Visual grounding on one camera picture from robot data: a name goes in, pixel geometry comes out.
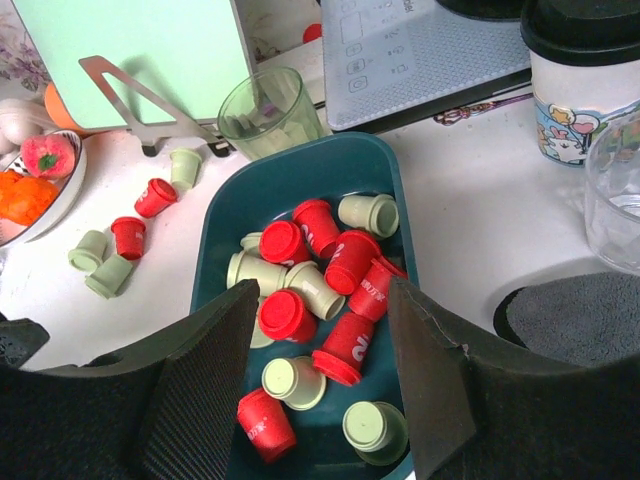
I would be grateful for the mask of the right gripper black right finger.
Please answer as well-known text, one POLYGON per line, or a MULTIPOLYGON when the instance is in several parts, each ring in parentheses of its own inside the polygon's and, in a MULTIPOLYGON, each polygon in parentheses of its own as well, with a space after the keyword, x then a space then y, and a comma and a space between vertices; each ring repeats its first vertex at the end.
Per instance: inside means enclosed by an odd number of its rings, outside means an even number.
POLYGON ((394 279, 389 324, 419 479, 635 479, 639 359, 538 355, 394 279))

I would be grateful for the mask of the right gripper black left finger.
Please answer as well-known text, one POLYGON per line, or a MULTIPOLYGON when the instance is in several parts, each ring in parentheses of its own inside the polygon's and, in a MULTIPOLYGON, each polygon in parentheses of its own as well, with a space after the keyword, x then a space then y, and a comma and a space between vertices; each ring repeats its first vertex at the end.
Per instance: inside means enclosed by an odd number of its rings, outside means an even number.
POLYGON ((5 479, 221 479, 259 288, 83 365, 1 370, 5 479))

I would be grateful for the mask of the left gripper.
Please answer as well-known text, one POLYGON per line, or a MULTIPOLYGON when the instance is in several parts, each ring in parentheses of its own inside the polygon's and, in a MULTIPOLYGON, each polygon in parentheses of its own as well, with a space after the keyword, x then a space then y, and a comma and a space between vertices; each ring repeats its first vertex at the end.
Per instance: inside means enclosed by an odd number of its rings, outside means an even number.
POLYGON ((50 339, 49 332, 28 319, 9 320, 1 315, 1 365, 20 368, 50 339))

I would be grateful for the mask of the red coffee capsule bottom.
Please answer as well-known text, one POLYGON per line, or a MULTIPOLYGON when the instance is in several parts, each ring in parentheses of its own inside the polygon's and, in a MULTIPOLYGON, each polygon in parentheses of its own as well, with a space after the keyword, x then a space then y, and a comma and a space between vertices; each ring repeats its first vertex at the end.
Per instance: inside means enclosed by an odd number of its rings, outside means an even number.
POLYGON ((259 387, 242 397, 237 420, 262 460, 271 464, 297 445, 282 402, 259 387))

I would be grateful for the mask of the red coffee capsule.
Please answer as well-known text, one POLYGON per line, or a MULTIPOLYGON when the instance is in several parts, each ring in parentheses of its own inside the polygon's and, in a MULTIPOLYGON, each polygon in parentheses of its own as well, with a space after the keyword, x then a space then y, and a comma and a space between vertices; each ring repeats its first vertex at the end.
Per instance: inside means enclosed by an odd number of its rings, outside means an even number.
POLYGON ((324 279, 340 295, 351 295, 382 251, 374 237, 362 230, 348 230, 337 239, 336 250, 325 270, 324 279))
POLYGON ((263 333, 275 341, 304 344, 317 331, 317 322, 302 297, 290 289, 278 290, 262 302, 258 323, 263 333))
POLYGON ((138 215, 152 218, 176 203, 178 194, 173 186, 161 178, 152 178, 134 204, 138 215))
POLYGON ((139 260, 145 249, 145 223, 136 217, 119 217, 111 224, 116 252, 126 260, 139 260))
POLYGON ((313 367, 339 384, 356 385, 373 334, 370 320, 352 312, 343 314, 323 345, 313 351, 313 367))
POLYGON ((297 445, 282 402, 259 387, 242 397, 237 420, 262 460, 271 464, 297 445))
POLYGON ((384 256, 372 259, 368 272, 347 302, 349 309, 377 323, 387 313, 393 277, 407 279, 408 275, 384 256))
POLYGON ((306 200, 294 209, 292 218, 301 228, 308 245, 317 257, 327 259, 334 254, 341 232, 327 201, 306 200))
POLYGON ((264 260, 285 267, 311 259, 302 231, 292 221, 270 223, 261 234, 259 251, 264 260))

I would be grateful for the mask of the blue cloth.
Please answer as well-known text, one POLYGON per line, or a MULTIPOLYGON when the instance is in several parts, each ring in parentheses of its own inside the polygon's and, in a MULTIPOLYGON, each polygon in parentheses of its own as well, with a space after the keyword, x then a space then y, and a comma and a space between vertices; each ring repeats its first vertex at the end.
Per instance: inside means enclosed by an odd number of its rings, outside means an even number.
POLYGON ((601 272, 521 287, 493 316, 496 334, 538 355, 596 367, 639 353, 639 278, 601 272))

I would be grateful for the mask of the green coffee capsule lone bottom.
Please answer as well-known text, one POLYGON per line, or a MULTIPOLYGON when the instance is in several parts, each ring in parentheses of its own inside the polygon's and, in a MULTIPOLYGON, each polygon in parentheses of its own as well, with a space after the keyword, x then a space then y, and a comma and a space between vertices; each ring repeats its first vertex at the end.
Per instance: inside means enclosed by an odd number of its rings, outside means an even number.
POLYGON ((231 288, 242 280, 255 279, 262 297, 267 297, 285 287, 287 268, 269 263, 261 258, 241 251, 230 258, 226 287, 231 288))

